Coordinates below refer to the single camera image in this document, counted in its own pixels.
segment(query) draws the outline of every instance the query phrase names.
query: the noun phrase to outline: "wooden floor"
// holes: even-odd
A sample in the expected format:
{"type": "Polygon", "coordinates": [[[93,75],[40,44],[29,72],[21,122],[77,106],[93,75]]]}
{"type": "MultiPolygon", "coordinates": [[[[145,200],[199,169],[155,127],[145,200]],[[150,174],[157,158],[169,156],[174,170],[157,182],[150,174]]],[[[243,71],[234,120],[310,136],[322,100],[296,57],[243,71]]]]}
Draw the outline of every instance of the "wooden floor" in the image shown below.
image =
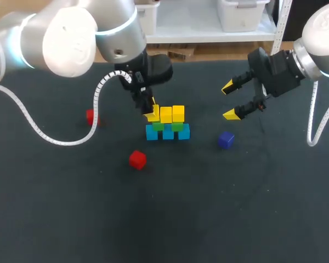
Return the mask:
{"type": "MultiPolygon", "coordinates": [[[[292,49],[293,42],[283,42],[282,49],[292,49]]],[[[212,60],[246,60],[248,53],[262,47],[269,54],[273,42],[234,42],[205,44],[152,44],[148,53],[169,54],[174,62],[212,61],[212,60]]],[[[96,62],[105,62],[97,53],[96,62]]]]}

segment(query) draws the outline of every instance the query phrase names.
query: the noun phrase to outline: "blue cube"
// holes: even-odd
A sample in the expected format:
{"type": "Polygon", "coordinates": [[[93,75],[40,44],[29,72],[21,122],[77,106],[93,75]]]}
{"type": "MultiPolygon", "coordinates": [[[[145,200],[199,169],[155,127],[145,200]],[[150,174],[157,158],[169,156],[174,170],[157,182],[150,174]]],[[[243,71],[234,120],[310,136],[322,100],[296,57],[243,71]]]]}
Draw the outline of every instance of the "blue cube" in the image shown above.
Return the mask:
{"type": "Polygon", "coordinates": [[[152,125],[146,125],[146,139],[148,141],[158,140],[158,132],[154,131],[152,125]]]}
{"type": "Polygon", "coordinates": [[[162,132],[162,138],[164,140],[174,140],[174,132],[172,131],[172,125],[171,124],[165,124],[164,130],[162,132]]]}
{"type": "Polygon", "coordinates": [[[178,132],[179,140],[189,140],[190,139],[190,127],[189,124],[184,124],[184,129],[178,132]]]}
{"type": "Polygon", "coordinates": [[[234,142],[234,134],[225,131],[218,139],[218,145],[223,149],[229,149],[234,142]]]}

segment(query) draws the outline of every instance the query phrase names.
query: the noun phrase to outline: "yellow block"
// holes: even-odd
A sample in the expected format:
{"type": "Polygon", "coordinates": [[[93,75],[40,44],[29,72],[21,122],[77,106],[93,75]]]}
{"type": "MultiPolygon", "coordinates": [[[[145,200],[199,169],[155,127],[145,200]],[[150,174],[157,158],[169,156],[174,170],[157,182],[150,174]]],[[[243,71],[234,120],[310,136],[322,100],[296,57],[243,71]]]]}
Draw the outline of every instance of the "yellow block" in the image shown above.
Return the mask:
{"type": "Polygon", "coordinates": [[[184,122],[185,119],[185,107],[184,106],[173,106],[173,122],[184,122]]]}
{"type": "Polygon", "coordinates": [[[172,123],[172,107],[161,107],[161,123],[172,123]]]}
{"type": "Polygon", "coordinates": [[[222,92],[226,95],[226,93],[224,92],[224,89],[226,89],[227,87],[232,85],[232,79],[230,80],[230,82],[227,83],[227,85],[225,85],[222,89],[222,92]]]}
{"type": "Polygon", "coordinates": [[[235,110],[232,109],[230,111],[227,111],[226,113],[223,114],[223,117],[226,118],[227,120],[232,120],[232,119],[238,119],[239,121],[241,120],[236,114],[235,110]]]}
{"type": "Polygon", "coordinates": [[[153,105],[154,112],[144,114],[144,116],[148,119],[148,122],[159,122],[160,121],[160,106],[157,104],[153,105]]]}

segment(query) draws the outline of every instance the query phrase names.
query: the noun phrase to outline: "dark mat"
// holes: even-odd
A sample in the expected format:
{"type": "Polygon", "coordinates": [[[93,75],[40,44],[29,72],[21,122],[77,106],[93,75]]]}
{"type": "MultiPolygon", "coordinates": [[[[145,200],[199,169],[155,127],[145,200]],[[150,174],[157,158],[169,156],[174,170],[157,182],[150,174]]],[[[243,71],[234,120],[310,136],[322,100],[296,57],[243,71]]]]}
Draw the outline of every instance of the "dark mat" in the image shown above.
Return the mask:
{"type": "MultiPolygon", "coordinates": [[[[48,135],[77,140],[111,70],[94,65],[77,79],[20,71],[2,84],[48,135]]],[[[253,95],[251,85],[220,91],[245,61],[174,70],[155,98],[186,106],[190,141],[147,142],[118,80],[101,92],[106,126],[77,147],[43,141],[0,93],[0,263],[329,262],[329,124],[309,147],[311,83],[228,122],[222,113],[253,95]],[[228,151],[217,145],[224,131],[236,136],[228,151]],[[134,150],[148,156],[143,171],[128,165],[134,150]]],[[[329,105],[325,82],[318,101],[316,123],[329,105]]]]}

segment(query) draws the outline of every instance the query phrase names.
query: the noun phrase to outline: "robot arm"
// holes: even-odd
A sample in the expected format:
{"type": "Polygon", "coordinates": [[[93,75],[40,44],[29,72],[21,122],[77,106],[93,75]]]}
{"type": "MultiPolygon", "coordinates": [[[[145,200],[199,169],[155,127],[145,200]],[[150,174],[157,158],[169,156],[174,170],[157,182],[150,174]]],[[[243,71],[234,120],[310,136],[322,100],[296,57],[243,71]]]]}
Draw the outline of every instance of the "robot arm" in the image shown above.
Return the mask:
{"type": "Polygon", "coordinates": [[[0,81],[5,73],[28,67],[63,77],[83,75],[96,47],[117,70],[130,74],[131,84],[121,82],[142,114],[152,112],[151,86],[170,80],[173,70],[165,55],[148,56],[133,0],[53,0],[37,14],[3,17],[0,81]]]}
{"type": "Polygon", "coordinates": [[[226,95],[254,79],[255,97],[249,103],[226,112],[226,119],[243,119],[255,110],[263,111],[269,96],[278,97],[298,86],[305,79],[329,80],[329,4],[318,10],[304,27],[302,38],[293,50],[268,56],[259,48],[248,55],[249,71],[233,77],[222,89],[226,95]]]}

